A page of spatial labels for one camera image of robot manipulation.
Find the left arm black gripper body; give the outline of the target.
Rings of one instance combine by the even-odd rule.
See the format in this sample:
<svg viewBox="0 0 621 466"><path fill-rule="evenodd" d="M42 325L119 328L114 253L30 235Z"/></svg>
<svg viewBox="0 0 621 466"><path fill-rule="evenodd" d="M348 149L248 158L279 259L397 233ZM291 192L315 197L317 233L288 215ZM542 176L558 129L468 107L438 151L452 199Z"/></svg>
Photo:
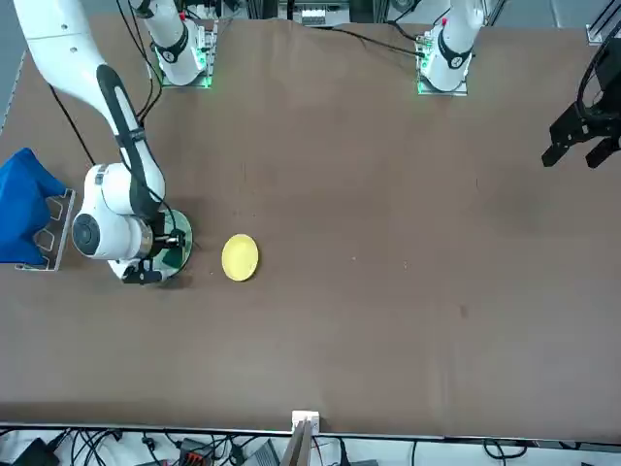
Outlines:
<svg viewBox="0 0 621 466"><path fill-rule="evenodd" d="M601 96L595 104L587 107L583 102L583 94L592 75L597 78ZM612 38L598 49L578 86L576 105L589 127L590 138L597 131L603 130L607 134L620 126L619 38Z"/></svg>

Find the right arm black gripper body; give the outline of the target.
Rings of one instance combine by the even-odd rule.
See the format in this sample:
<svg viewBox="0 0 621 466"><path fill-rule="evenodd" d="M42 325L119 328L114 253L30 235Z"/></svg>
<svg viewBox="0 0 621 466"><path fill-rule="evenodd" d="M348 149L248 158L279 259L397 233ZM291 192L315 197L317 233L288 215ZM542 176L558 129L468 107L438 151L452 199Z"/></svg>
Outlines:
<svg viewBox="0 0 621 466"><path fill-rule="evenodd" d="M169 250L169 237L170 228L167 226L166 218L159 217L153 222L153 259L163 260Z"/></svg>

